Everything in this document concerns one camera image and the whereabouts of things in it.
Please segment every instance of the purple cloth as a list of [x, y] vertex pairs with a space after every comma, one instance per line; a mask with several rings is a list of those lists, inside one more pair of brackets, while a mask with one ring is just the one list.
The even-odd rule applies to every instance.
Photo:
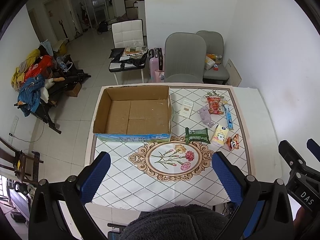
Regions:
[[202, 122], [205, 125], [207, 125], [209, 128], [211, 128], [214, 125], [214, 122], [211, 120], [211, 115], [209, 113], [207, 106], [200, 108], [199, 114], [200, 114]]

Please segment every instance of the pink suitcase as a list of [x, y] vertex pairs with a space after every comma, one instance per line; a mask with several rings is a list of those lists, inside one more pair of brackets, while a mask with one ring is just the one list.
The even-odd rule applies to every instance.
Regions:
[[156, 70], [159, 70], [159, 58], [157, 49], [150, 49], [149, 50], [149, 67], [150, 67], [150, 76], [151, 76], [151, 83], [156, 83]]

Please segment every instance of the small white card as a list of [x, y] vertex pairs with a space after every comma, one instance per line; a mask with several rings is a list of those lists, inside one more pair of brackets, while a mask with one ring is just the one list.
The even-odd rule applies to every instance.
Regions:
[[193, 102], [188, 99], [185, 99], [183, 102], [183, 105], [181, 106], [179, 114], [181, 116], [189, 118], [191, 115], [192, 107], [193, 107]]

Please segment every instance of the small cardboard box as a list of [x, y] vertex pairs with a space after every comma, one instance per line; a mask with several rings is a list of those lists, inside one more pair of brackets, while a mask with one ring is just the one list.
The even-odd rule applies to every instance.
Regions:
[[81, 90], [81, 88], [82, 88], [82, 85], [78, 82], [72, 90], [65, 91], [65, 94], [68, 97], [76, 98], [76, 97], [78, 97], [78, 93]]
[[106, 88], [93, 133], [103, 141], [168, 142], [171, 120], [168, 86]]

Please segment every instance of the pink carnation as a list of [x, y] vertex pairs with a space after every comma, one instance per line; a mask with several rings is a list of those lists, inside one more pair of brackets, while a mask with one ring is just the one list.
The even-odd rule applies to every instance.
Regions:
[[183, 171], [187, 171], [189, 170], [191, 167], [191, 163], [190, 162], [185, 162], [181, 165], [180, 169], [183, 170]]
[[186, 152], [186, 159], [188, 161], [193, 161], [195, 159], [195, 154], [192, 151], [187, 151]]

